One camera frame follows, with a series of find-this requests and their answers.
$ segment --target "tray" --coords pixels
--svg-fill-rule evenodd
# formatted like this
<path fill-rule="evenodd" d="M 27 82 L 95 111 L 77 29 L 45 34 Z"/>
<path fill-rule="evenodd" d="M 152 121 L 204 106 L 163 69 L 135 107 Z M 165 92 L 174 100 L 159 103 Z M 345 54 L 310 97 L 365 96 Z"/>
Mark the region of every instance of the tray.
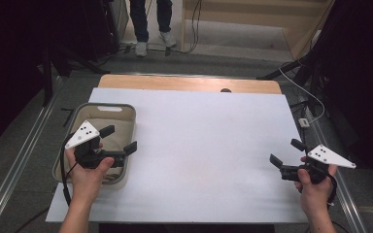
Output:
<path fill-rule="evenodd" d="M 89 121 L 98 131 L 106 126 L 114 125 L 115 133 L 101 139 L 102 149 L 106 151 L 123 150 L 124 147 L 132 142 L 135 118 L 135 109 L 130 105 L 86 103 L 75 111 L 67 135 L 75 132 L 85 120 Z M 110 168 L 102 184 L 124 186 L 127 180 L 127 168 L 131 156 L 133 155 L 125 158 L 123 167 Z M 52 175 L 57 181 L 62 182 L 59 161 L 58 156 L 52 169 Z M 69 171 L 70 166 L 66 157 L 64 157 L 64 166 L 65 171 Z"/>

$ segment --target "wire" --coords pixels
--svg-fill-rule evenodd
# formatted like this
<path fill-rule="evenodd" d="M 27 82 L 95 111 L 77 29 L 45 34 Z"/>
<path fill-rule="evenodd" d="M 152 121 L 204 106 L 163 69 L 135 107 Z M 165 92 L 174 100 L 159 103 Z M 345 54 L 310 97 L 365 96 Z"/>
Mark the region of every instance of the wire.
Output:
<path fill-rule="evenodd" d="M 65 140 L 62 143 L 62 147 L 60 148 L 60 153 L 59 153 L 59 164 L 60 164 L 60 173 L 62 177 L 62 184 L 63 184 L 63 195 L 65 196 L 66 203 L 69 204 L 71 203 L 71 194 L 69 193 L 68 189 L 68 184 L 67 184 L 67 175 L 65 173 L 65 163 L 64 163 L 64 156 L 65 156 L 65 146 L 68 143 L 69 139 L 71 139 L 74 136 L 73 133 L 69 134 Z"/>
<path fill-rule="evenodd" d="M 334 225 L 337 225 L 339 228 L 341 228 L 341 229 L 343 229 L 344 230 L 344 232 L 346 232 L 346 233 L 350 233 L 344 226 L 342 226 L 340 223 L 338 223 L 338 222 L 336 222 L 336 221 L 332 221 L 332 223 L 334 224 Z"/>
<path fill-rule="evenodd" d="M 298 105 L 304 105 L 304 104 L 306 104 L 306 103 L 308 103 L 308 101 L 301 101 L 301 102 L 298 102 L 298 103 L 296 103 L 296 104 L 291 104 L 291 105 L 289 105 L 289 107 L 290 108 L 293 108 L 293 107 L 296 107 L 296 106 L 298 106 Z"/>
<path fill-rule="evenodd" d="M 35 216 L 33 216 L 31 219 L 29 219 L 28 221 L 26 221 L 20 228 L 17 229 L 17 231 L 15 231 L 15 233 L 18 233 L 20 232 L 23 228 L 25 228 L 27 225 L 29 225 L 32 221 L 34 221 L 36 218 L 38 218 L 39 216 L 43 215 L 44 213 L 46 213 L 48 210 L 50 209 L 50 207 L 46 207 L 44 210 L 42 210 L 40 213 L 36 214 Z"/>
<path fill-rule="evenodd" d="M 66 174 L 66 178 L 68 178 L 68 177 L 69 177 L 69 174 L 71 174 L 71 172 L 72 172 L 72 169 L 74 169 L 74 168 L 75 168 L 75 166 L 77 166 L 77 164 L 78 164 L 78 162 L 75 162 L 74 166 L 72 166 L 72 168 L 71 168 L 71 169 L 69 169 L 68 173 Z"/>
<path fill-rule="evenodd" d="M 306 114 L 306 111 L 307 111 L 307 104 L 304 104 L 304 106 L 302 107 L 302 111 L 301 111 L 301 118 L 304 118 L 305 114 Z M 302 143 L 306 144 L 307 142 L 307 136 L 306 136 L 306 133 L 305 133 L 305 129 L 301 127 L 301 140 L 302 140 Z"/>
<path fill-rule="evenodd" d="M 123 50 L 118 50 L 116 53 L 114 54 L 110 54 L 108 56 L 105 56 L 103 57 L 102 59 L 105 59 L 103 60 L 101 63 L 97 63 L 97 64 L 93 64 L 93 66 L 97 67 L 97 68 L 101 68 L 103 65 L 105 65 L 114 55 L 116 54 L 119 54 L 119 53 L 122 53 L 123 51 L 126 51 L 126 49 L 123 49 Z M 74 70 L 84 70 L 84 69 L 87 69 L 85 66 L 81 66 L 81 65 L 76 65 L 76 64 L 69 64 L 69 66 L 74 69 Z"/>
<path fill-rule="evenodd" d="M 179 52 L 179 53 L 191 53 L 191 52 L 193 52 L 195 50 L 196 46 L 198 45 L 198 41 L 199 41 L 199 21 L 200 21 L 200 18 L 201 18 L 201 9 L 202 9 L 202 0 L 199 0 L 198 2 L 196 2 L 195 8 L 194 8 L 193 14 L 192 14 L 193 43 L 191 43 L 189 45 L 189 50 L 188 51 L 182 51 L 182 50 L 175 50 L 173 48 L 167 48 L 165 45 L 162 45 L 162 44 L 159 44 L 159 43 L 148 43 L 148 44 L 149 45 L 162 46 L 162 47 L 167 48 L 167 50 L 155 50 L 155 49 L 148 49 L 148 50 L 149 51 L 161 51 L 161 52 L 172 51 L 172 52 Z M 197 10 L 198 10 L 198 19 L 197 19 L 197 22 L 196 22 L 196 31 L 195 31 L 194 19 L 195 19 L 195 14 L 196 14 Z"/>
<path fill-rule="evenodd" d="M 283 74 L 283 76 L 289 80 L 291 83 L 293 83 L 294 85 L 296 85 L 298 88 L 302 89 L 303 91 L 305 91 L 307 94 L 309 94 L 310 96 L 312 96 L 314 99 L 316 99 L 321 105 L 322 105 L 322 113 L 320 114 L 320 116 L 316 117 L 315 119 L 311 120 L 310 122 L 308 123 L 312 123 L 314 121 L 316 121 L 317 119 L 321 118 L 323 116 L 323 114 L 325 113 L 325 106 L 323 105 L 323 103 L 321 102 L 320 99 L 318 99 L 317 97 L 315 97 L 313 94 L 311 94 L 310 92 L 308 92 L 306 89 L 302 88 L 300 85 L 298 85 L 297 83 L 295 83 L 294 81 L 292 81 L 282 70 L 281 70 L 281 67 L 278 68 L 278 70 L 281 72 L 281 74 Z"/>
<path fill-rule="evenodd" d="M 307 229 L 305 229 L 304 233 L 308 233 L 308 232 L 311 232 L 310 231 L 310 226 L 307 227 Z"/>
<path fill-rule="evenodd" d="M 331 182 L 332 182 L 332 190 L 331 190 L 331 194 L 329 195 L 328 197 L 328 201 L 327 201 L 327 204 L 328 204 L 328 208 L 330 206 L 333 206 L 333 202 L 334 202 L 334 199 L 335 199 L 335 195 L 337 194 L 337 181 L 335 180 L 334 177 L 332 177 L 329 173 L 326 173 L 326 175 L 331 179 Z"/>

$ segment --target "white table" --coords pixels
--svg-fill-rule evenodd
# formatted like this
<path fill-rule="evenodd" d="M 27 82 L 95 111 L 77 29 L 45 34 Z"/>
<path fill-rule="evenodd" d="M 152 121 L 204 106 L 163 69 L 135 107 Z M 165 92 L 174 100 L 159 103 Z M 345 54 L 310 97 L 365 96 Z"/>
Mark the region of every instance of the white table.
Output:
<path fill-rule="evenodd" d="M 103 186 L 90 220 L 152 223 L 306 222 L 299 193 L 269 162 L 299 165 L 302 152 L 281 94 L 95 88 L 89 102 L 137 111 L 127 184 Z M 61 185 L 47 221 L 67 212 Z"/>

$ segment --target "hand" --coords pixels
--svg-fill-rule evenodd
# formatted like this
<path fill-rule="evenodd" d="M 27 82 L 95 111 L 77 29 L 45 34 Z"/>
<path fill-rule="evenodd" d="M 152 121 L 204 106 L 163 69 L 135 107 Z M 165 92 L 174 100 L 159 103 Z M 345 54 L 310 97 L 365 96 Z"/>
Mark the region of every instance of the hand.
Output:
<path fill-rule="evenodd" d="M 74 166 L 76 163 L 74 151 L 75 149 L 65 150 L 70 167 Z M 74 189 L 72 200 L 91 205 L 99 193 L 101 183 L 108 169 L 110 169 L 113 164 L 114 159 L 112 157 L 104 158 L 95 169 L 85 169 L 80 164 L 77 164 L 70 175 Z"/>
<path fill-rule="evenodd" d="M 302 157 L 301 161 L 305 162 L 306 157 Z M 328 173 L 335 176 L 337 166 L 329 165 Z M 307 218 L 327 213 L 326 202 L 331 192 L 332 182 L 330 178 L 325 178 L 321 183 L 312 184 L 311 178 L 305 169 L 298 170 L 298 178 L 300 183 L 295 183 L 298 190 L 302 190 L 301 208 Z"/>

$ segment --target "white shoe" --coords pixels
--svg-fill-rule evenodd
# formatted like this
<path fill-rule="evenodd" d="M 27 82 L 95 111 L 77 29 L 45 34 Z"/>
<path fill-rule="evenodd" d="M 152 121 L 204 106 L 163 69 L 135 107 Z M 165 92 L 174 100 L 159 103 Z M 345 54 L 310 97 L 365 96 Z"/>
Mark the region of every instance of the white shoe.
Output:
<path fill-rule="evenodd" d="M 171 32 L 160 32 L 160 38 L 165 42 L 165 46 L 173 48 L 177 45 L 177 40 L 171 35 Z"/>
<path fill-rule="evenodd" d="M 148 43 L 147 42 L 138 42 L 135 46 L 135 55 L 144 57 L 147 55 L 147 47 Z"/>

